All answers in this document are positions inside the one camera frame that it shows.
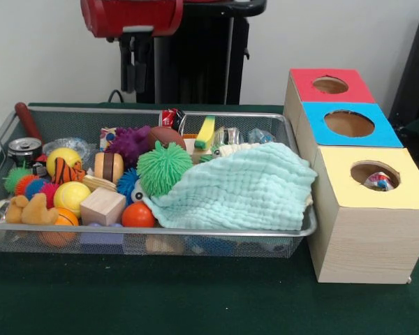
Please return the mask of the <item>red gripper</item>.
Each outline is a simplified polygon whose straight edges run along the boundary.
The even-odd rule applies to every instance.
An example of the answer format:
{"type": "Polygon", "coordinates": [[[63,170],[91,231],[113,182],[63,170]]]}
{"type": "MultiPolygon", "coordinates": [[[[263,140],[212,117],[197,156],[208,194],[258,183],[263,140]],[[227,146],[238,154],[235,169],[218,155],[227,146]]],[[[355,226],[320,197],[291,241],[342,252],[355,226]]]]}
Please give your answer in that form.
{"type": "Polygon", "coordinates": [[[144,93],[151,50],[151,36],[149,33],[135,35],[134,72],[131,49],[132,36],[124,33],[150,32],[155,37],[174,34],[182,20],[184,2],[81,1],[80,7],[85,25],[95,37],[118,38],[121,36],[122,91],[144,93]]]}

